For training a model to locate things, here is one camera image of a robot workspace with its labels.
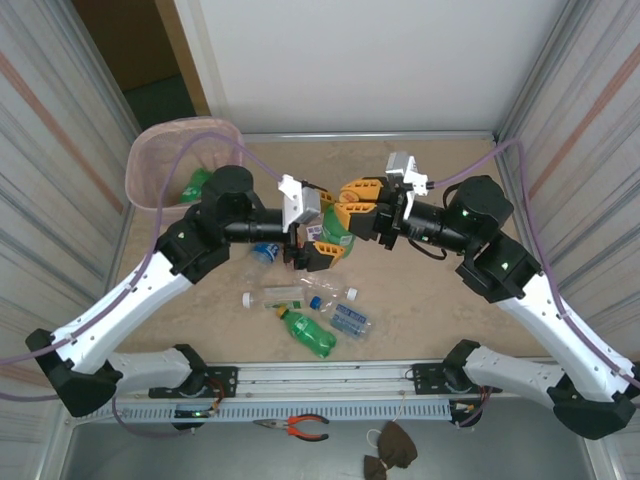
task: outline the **pliers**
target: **pliers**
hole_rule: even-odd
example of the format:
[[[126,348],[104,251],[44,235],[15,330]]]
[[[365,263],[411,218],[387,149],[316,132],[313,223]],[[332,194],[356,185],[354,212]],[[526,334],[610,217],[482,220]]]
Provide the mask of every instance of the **pliers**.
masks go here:
[[[329,420],[327,420],[323,416],[315,415],[313,413],[305,413],[296,417],[289,417],[287,420],[265,418],[264,420],[254,420],[253,423],[267,428],[286,430],[288,435],[298,437],[300,440],[304,440],[305,442],[321,442],[322,440],[326,440],[327,438],[329,438],[329,435],[327,435],[326,433],[323,433],[322,435],[311,435],[308,433],[303,433],[293,426],[297,423],[304,422],[305,420],[312,420],[325,424],[329,423]]]

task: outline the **clear plastic bottle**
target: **clear plastic bottle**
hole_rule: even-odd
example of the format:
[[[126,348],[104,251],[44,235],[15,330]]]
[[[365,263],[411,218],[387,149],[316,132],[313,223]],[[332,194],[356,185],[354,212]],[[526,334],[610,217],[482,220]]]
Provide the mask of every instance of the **clear plastic bottle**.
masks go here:
[[[245,261],[246,269],[242,279],[250,284],[257,285],[264,277],[267,270],[273,265],[280,251],[276,243],[258,243]]]
[[[355,300],[358,295],[358,289],[348,287],[342,280],[340,275],[329,272],[327,270],[319,270],[317,272],[307,272],[297,270],[298,282],[313,296],[320,295],[322,298]]]
[[[289,310],[305,308],[305,291],[300,285],[285,287],[264,287],[244,292],[242,294],[242,306],[244,308],[274,309],[281,306]]]
[[[327,320],[333,328],[349,335],[356,340],[364,340],[369,335],[373,323],[371,317],[364,313],[359,306],[354,306],[344,300],[323,301],[320,297],[313,297],[309,306],[320,312],[320,316]]]
[[[300,343],[311,349],[320,358],[326,358],[336,345],[336,337],[327,332],[313,319],[298,312],[290,312],[287,307],[280,307],[276,312],[284,320],[289,334]]]

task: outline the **beige tabletop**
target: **beige tabletop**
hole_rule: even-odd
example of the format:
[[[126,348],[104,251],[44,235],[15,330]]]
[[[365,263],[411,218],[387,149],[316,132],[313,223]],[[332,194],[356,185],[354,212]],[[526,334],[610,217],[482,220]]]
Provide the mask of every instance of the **beige tabletop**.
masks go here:
[[[251,150],[280,173],[338,192],[362,176],[383,176],[389,153],[406,150],[421,173],[439,180],[471,164],[491,149],[487,140],[359,141],[252,144]],[[275,182],[253,165],[255,190],[267,207],[281,206]],[[478,170],[499,181],[493,162]],[[441,190],[426,199],[442,205]],[[149,242],[151,219],[136,213],[120,277],[140,261]],[[515,235],[510,221],[505,230]],[[208,362],[311,361],[316,357],[294,341],[272,311],[246,310],[240,281],[247,245],[234,245],[232,258],[181,296],[164,305],[130,335],[120,350],[157,351],[191,344]],[[338,344],[329,360],[440,358],[463,338],[501,353],[546,355],[537,341],[509,315],[462,284],[454,272],[460,259],[431,260],[399,238],[393,251],[357,240],[352,254],[333,269],[358,288],[356,303],[375,322],[370,337],[357,342],[335,332]],[[287,285],[294,274],[281,262],[265,285]]]

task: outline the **bottle cap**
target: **bottle cap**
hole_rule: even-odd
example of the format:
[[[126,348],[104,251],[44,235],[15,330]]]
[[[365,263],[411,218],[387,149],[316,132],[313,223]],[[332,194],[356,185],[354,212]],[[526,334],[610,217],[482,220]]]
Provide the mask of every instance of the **bottle cap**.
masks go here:
[[[313,297],[311,299],[311,302],[309,303],[309,306],[314,310],[320,310],[321,305],[322,305],[322,299],[318,296]]]
[[[280,305],[280,307],[278,307],[278,310],[276,310],[276,315],[278,315],[279,318],[282,318],[288,311],[289,309],[286,307],[286,305]]]

